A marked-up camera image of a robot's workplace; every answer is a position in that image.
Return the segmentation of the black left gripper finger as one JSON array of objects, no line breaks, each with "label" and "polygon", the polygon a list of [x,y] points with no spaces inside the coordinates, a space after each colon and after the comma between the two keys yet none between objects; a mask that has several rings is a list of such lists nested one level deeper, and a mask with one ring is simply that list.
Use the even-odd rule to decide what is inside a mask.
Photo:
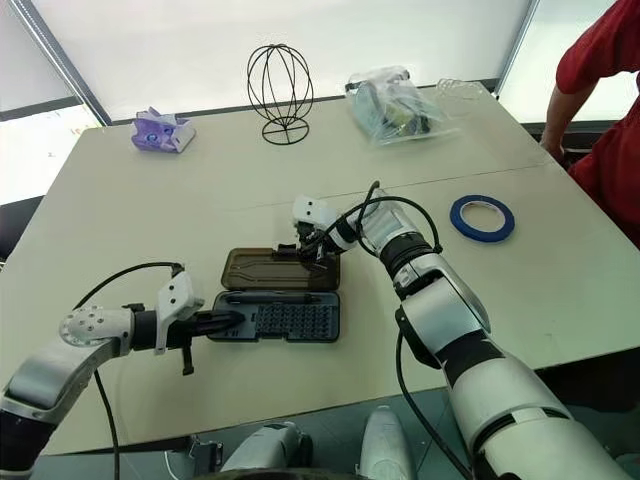
[{"label": "black left gripper finger", "polygon": [[245,315],[232,310],[207,310],[198,313],[201,324],[240,324],[245,321]]},{"label": "black left gripper finger", "polygon": [[240,329],[230,324],[205,324],[198,327],[199,335],[212,341],[240,341]]}]

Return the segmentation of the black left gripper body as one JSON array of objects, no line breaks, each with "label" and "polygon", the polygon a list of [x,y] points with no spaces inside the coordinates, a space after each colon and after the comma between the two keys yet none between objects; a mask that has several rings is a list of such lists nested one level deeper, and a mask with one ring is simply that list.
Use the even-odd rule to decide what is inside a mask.
[{"label": "black left gripper body", "polygon": [[176,321],[170,325],[167,334],[166,348],[168,350],[180,350],[182,355],[182,375],[189,376],[194,373],[192,356],[192,339],[206,336],[213,332],[214,315],[212,311],[196,312],[192,317],[184,321]]}]

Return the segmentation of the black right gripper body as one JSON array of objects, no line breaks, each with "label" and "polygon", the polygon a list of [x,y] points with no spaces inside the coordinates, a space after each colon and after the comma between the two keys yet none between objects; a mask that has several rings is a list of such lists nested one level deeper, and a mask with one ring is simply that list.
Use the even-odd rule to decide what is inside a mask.
[{"label": "black right gripper body", "polygon": [[328,247],[328,234],[314,224],[299,221],[295,223],[295,230],[298,236],[299,245],[307,246],[309,256],[317,246],[323,246],[326,256],[330,253]]}]

